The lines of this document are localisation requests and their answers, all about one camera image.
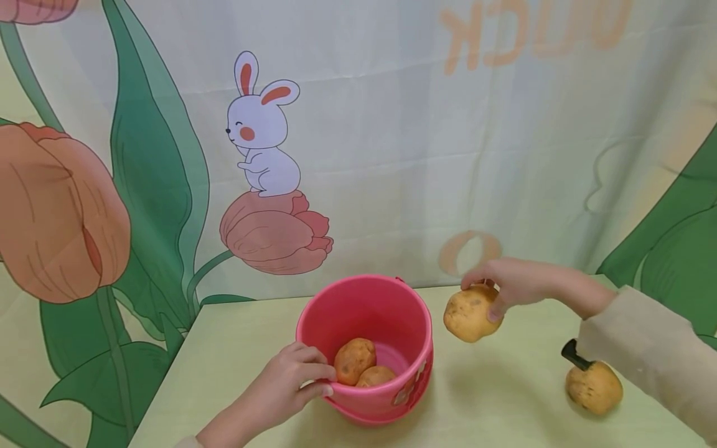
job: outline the beige sleeve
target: beige sleeve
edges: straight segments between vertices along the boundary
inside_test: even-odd
[[[689,321],[631,287],[580,326],[578,353],[600,360],[717,447],[717,351]]]
[[[196,440],[196,437],[185,437],[174,445],[174,448],[202,448],[202,446]]]

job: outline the potato skin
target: potato skin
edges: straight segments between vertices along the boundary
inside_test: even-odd
[[[352,339],[338,350],[333,360],[337,381],[355,386],[361,374],[376,365],[376,347],[368,339]]]
[[[498,322],[488,320],[490,304],[497,296],[498,291],[494,287],[483,284],[456,292],[446,304],[443,324],[456,338],[467,343],[492,335],[503,323],[502,318]]]
[[[612,369],[596,361],[587,371],[573,367],[565,378],[570,399],[597,416],[610,412],[622,401],[622,383]]]
[[[393,370],[386,366],[373,366],[367,368],[358,378],[356,387],[372,387],[383,383],[388,383],[396,378]]]

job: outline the backdrop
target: backdrop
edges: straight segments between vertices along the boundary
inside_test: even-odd
[[[359,273],[567,264],[717,348],[716,38],[709,0],[0,0],[0,446],[125,447],[202,305]]]

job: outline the table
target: table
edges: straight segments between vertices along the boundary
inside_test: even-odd
[[[321,400],[265,432],[253,448],[705,446],[656,401],[620,378],[625,398],[599,419],[567,399],[571,364],[560,356],[579,320],[554,300],[512,309],[500,330],[466,344],[445,329],[446,301],[457,287],[417,292],[433,317],[435,365],[416,409],[389,426],[366,429]],[[149,407],[130,448],[171,448],[229,405],[269,359],[294,340],[308,297],[208,305]]]

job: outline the pink bucket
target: pink bucket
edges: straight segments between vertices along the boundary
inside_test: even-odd
[[[358,275],[321,290],[306,305],[296,340],[315,346],[333,364],[345,343],[366,338],[376,345],[377,363],[397,377],[371,388],[332,383],[334,408],[368,426],[396,421],[416,406],[433,367],[431,315],[418,294],[403,280]]]

